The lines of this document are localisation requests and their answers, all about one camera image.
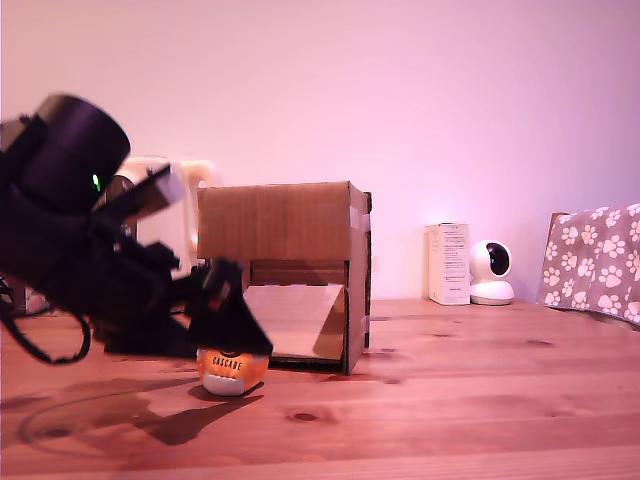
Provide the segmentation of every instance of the gray fabric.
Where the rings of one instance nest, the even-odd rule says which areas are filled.
[[[558,217],[537,303],[640,325],[640,203]]]

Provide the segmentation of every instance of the black cable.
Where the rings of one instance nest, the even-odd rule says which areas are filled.
[[[3,325],[7,328],[13,339],[31,356],[50,365],[68,365],[71,363],[79,362],[87,356],[91,347],[91,328],[89,327],[87,321],[81,315],[72,314],[73,317],[80,323],[80,326],[82,328],[83,339],[80,351],[71,358],[62,357],[56,360],[52,360],[49,355],[47,355],[33,342],[27,339],[27,337],[18,329],[16,320],[20,318],[32,318],[40,316],[45,313],[52,312],[53,310],[55,310],[55,308],[52,306],[47,306],[35,312],[27,313],[24,315],[12,315],[9,312],[14,307],[13,304],[15,300],[13,296],[13,289],[6,284],[4,276],[2,274],[0,274],[0,294],[7,294],[11,298],[11,303],[5,302],[4,300],[0,302],[2,304],[0,305],[0,321],[2,321]]]
[[[43,352],[40,348],[38,348],[34,343],[32,343],[27,337],[18,329],[16,325],[16,319],[25,318],[31,315],[25,315],[24,317],[16,317],[12,315],[7,315],[5,313],[0,313],[0,320],[7,328],[13,339],[18,342],[18,344],[24,348],[27,353],[31,354],[31,356],[37,358],[38,360],[48,363],[50,365],[68,365],[70,363],[76,363],[82,360],[89,353],[89,349],[91,347],[91,328],[89,327],[89,323],[80,315],[72,314],[73,317],[80,323],[82,328],[82,346],[80,347],[80,351],[76,353],[71,358],[61,357],[55,360],[52,360],[49,355]]]

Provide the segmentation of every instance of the white security camera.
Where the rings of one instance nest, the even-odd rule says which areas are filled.
[[[511,271],[511,251],[503,243],[482,240],[470,252],[471,302],[480,305],[508,305],[513,288],[504,280]]]

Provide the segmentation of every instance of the wooden table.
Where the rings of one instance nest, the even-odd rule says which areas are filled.
[[[269,371],[206,394],[193,363],[49,367],[2,335],[2,478],[637,479],[640,334],[517,303],[376,302],[351,377]],[[62,352],[79,334],[38,319]]]

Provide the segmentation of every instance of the wood knot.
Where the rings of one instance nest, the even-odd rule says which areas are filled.
[[[319,417],[315,416],[313,413],[305,413],[305,412],[296,413],[295,415],[293,415],[292,418],[294,420],[300,420],[302,422],[313,422],[319,419]]]
[[[46,432],[46,436],[51,438],[62,438],[69,435],[71,435],[71,432],[66,428],[52,428]]]
[[[540,347],[554,347],[552,342],[546,342],[544,340],[527,340],[527,343],[531,345],[538,345]]]

